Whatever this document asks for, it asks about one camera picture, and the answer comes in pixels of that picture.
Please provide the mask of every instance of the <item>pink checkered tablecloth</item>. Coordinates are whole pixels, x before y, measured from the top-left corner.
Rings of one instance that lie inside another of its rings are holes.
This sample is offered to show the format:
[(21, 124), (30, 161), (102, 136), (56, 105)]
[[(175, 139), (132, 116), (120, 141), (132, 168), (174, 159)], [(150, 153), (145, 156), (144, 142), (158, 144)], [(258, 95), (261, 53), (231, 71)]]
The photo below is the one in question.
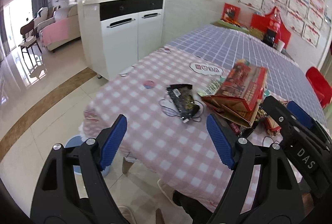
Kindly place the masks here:
[[(206, 117), (212, 112), (196, 95), (215, 77), (194, 72), (193, 62), (212, 63), (171, 46), (151, 53), (127, 75), (116, 77), (106, 84), (84, 112), (82, 136), (96, 137), (110, 127), (119, 114), (128, 120), (128, 130), (120, 152), (135, 158), (171, 187), (202, 203), (214, 211), (227, 187), (232, 171), (222, 164), (206, 130)], [(146, 89), (146, 80), (155, 87)], [(173, 104), (166, 94), (170, 84), (193, 84), (194, 97), (201, 106), (200, 113), (189, 123), (182, 123), (176, 116)], [(269, 146), (271, 138), (263, 127), (258, 127), (249, 137), (256, 145)], [(293, 168), (298, 182), (301, 175)], [(254, 200), (259, 177), (255, 167), (242, 212), (248, 211)]]

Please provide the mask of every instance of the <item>brown floor border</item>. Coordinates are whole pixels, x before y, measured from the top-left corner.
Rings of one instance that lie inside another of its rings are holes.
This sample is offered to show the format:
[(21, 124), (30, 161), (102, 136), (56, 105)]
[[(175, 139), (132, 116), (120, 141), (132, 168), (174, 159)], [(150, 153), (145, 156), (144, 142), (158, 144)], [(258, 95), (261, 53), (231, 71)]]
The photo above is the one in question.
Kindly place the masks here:
[(29, 109), (0, 141), (0, 162), (3, 160), (4, 156), (14, 145), (14, 143), (16, 143), (16, 141), (29, 129), (29, 127), (32, 126), (35, 121), (37, 121), (44, 113), (56, 105), (56, 103), (62, 100), (65, 96), (69, 95), (72, 91), (94, 76), (96, 76), (96, 73), (87, 67), (49, 92), (31, 109)]

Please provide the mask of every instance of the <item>dining table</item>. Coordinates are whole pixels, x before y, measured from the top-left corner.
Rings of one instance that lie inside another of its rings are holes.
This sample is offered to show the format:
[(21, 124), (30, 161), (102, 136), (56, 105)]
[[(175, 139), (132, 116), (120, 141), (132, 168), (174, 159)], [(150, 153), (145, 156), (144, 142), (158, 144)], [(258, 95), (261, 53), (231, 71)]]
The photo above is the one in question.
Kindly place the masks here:
[[(240, 59), (266, 67), (266, 88), (271, 95), (295, 101), (326, 126), (319, 100), (297, 63), (253, 36), (209, 24), (151, 53), (102, 87), (84, 111), (81, 136), (96, 137), (112, 126), (119, 114), (125, 115), (128, 126), (120, 153), (128, 161), (142, 162), (162, 181), (213, 212), (232, 171), (221, 162), (206, 130), (206, 118), (213, 110), (200, 100), (197, 91), (204, 90), (218, 75), (227, 76)], [(219, 73), (197, 71), (196, 65)], [(193, 85), (200, 110), (188, 123), (181, 120), (166, 92), (171, 84)], [(259, 125), (248, 140), (270, 146), (282, 136), (272, 137)], [(301, 174), (291, 166), (300, 182)], [(242, 212), (251, 209), (259, 174), (260, 166), (256, 165)]]

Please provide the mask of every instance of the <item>white cup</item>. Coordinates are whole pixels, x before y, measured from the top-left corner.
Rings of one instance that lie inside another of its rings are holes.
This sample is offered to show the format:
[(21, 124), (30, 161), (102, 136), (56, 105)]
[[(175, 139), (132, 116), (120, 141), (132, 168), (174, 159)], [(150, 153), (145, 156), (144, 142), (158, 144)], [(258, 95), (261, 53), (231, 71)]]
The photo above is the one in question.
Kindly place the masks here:
[(277, 45), (277, 51), (281, 52), (283, 50), (283, 47), (285, 47), (285, 42), (279, 40)]

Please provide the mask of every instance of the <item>cabinet door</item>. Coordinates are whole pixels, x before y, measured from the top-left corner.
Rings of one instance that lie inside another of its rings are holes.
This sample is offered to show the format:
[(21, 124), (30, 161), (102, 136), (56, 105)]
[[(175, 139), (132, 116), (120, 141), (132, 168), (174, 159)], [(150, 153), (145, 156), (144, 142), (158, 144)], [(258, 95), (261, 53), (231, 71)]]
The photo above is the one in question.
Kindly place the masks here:
[(101, 22), (108, 80), (138, 61), (138, 13)]
[(138, 13), (138, 59), (161, 47), (163, 10), (150, 10)]

